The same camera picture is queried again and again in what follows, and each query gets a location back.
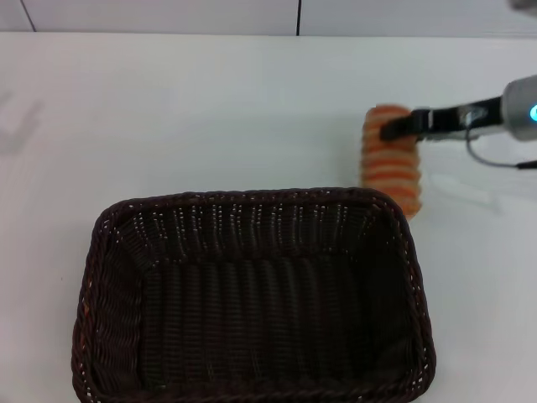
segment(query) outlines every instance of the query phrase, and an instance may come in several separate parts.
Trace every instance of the black cable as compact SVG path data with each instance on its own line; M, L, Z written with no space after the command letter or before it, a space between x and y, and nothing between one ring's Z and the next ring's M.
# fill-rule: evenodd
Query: black cable
M302 0L299 0L298 9L296 10L296 36L300 36L300 17L302 16Z
M490 160L485 160L484 158L482 158L479 155L477 155L476 152L472 148L472 139L470 138L470 130L472 130L472 126L467 125L466 134L464 136L464 139L467 142L468 154L475 161L480 162L481 164L485 164L485 165L488 165L488 166L494 166L494 167L497 167L497 168L515 168L515 169L518 168L517 164L507 164L507 163L503 163L503 162L494 162L494 161L490 161Z

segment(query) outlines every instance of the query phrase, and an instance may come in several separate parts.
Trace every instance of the cable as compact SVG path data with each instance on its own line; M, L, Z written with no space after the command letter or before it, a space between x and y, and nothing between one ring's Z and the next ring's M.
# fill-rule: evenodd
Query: cable
M464 136L464 139L467 142L467 150L468 154L477 162L480 162L481 164L488 165L488 166L494 166L497 168L515 168L515 169L523 169L522 167L519 167L519 164L507 164L502 162L494 162L490 160L485 160L484 158L480 157L476 154L476 152L472 148L472 139L470 138L470 130L472 130L472 125L468 124L466 129L466 134Z

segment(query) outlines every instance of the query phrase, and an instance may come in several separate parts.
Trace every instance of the orange striped object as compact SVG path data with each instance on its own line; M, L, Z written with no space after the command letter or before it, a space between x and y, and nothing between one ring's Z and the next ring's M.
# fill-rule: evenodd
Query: orange striped object
M383 142L380 128L392 119L409 114L405 107L379 105L369 110L362 131L362 186L389 195L408 219L421 209L416 137Z

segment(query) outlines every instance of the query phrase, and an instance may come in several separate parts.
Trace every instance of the orange toy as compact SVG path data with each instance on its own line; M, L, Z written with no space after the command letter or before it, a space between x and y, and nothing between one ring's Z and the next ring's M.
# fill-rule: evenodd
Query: orange toy
M410 115L396 105L381 105L369 110L363 124L362 186L389 195L410 219L420 209L420 157L416 137L407 136L383 142L380 128L388 121Z

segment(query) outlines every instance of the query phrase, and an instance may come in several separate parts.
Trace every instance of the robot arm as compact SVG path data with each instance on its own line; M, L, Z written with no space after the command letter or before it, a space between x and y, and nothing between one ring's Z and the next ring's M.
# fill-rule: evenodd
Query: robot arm
M510 82L501 97L444 109L415 109L406 118L394 119L380 129L380 139L393 141L408 135L421 140L464 140L468 153L490 166L537 169L537 161L503 164L485 160L471 141L485 133L507 131L519 141L537 140L537 76Z

